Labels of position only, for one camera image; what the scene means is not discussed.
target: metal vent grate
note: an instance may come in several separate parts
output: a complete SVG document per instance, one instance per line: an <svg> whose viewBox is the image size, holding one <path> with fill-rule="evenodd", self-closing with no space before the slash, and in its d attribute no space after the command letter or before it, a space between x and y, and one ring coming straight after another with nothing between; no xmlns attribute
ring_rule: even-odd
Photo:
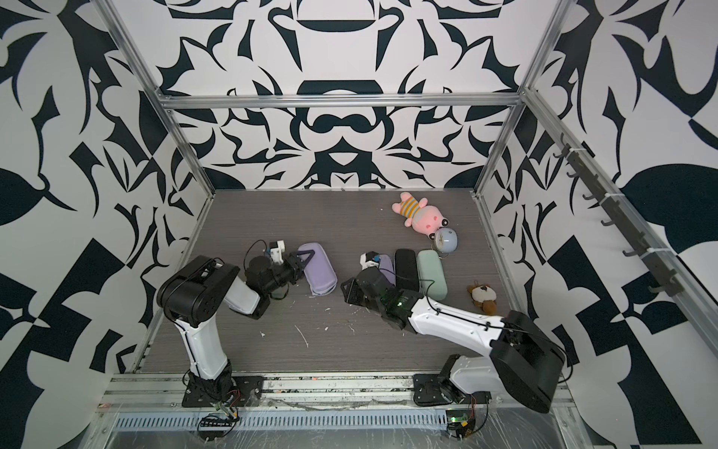
<svg viewBox="0 0 718 449"><path fill-rule="evenodd" d="M116 432L194 430L206 413L121 413ZM342 430L421 428L442 430L444 410L347 410L341 412L240 412L235 430Z"/></svg>

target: mint green glasses case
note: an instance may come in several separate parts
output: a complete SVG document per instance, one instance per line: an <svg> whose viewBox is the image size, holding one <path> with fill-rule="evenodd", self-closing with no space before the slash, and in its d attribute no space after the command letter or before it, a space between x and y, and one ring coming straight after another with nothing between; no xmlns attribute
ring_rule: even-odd
<svg viewBox="0 0 718 449"><path fill-rule="evenodd" d="M421 293L434 301L443 301L449 290L446 278L444 278L442 260L438 253L433 249L419 251L419 254L416 255L416 265L419 268L419 279L426 279L421 281Z"/></svg>

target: clock face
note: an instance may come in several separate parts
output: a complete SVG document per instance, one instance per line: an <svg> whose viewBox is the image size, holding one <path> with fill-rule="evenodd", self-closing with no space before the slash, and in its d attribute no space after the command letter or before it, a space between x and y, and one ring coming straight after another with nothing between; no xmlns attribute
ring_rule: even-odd
<svg viewBox="0 0 718 449"><path fill-rule="evenodd" d="M440 228L434 237L434 245L439 252L448 254L456 250L459 240L456 231L451 228Z"/></svg>

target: red wire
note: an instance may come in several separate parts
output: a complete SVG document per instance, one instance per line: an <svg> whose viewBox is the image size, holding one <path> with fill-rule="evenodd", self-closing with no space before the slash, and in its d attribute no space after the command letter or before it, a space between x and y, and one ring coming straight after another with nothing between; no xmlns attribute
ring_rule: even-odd
<svg viewBox="0 0 718 449"><path fill-rule="evenodd" d="M237 397L234 398L234 400L233 400L232 403L230 404L230 406L229 406L230 408L233 407L234 404L235 404L235 402L237 402L237 401L239 400L239 390L238 390L238 389L237 389L237 390L234 390L233 393L236 393L236 394L237 394Z"/></svg>

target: wall hook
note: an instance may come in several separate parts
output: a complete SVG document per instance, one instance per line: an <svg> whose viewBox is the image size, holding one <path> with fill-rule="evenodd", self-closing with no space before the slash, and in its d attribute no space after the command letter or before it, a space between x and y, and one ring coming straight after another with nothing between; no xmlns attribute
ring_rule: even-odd
<svg viewBox="0 0 718 449"><path fill-rule="evenodd" d="M564 138L564 135L561 134L561 143L564 143L564 141L562 140L563 138ZM564 144L564 148L558 154L554 154L554 157L557 159L560 159L564 156L564 154L568 154L570 152L571 152L571 148L569 147L569 145Z"/></svg>

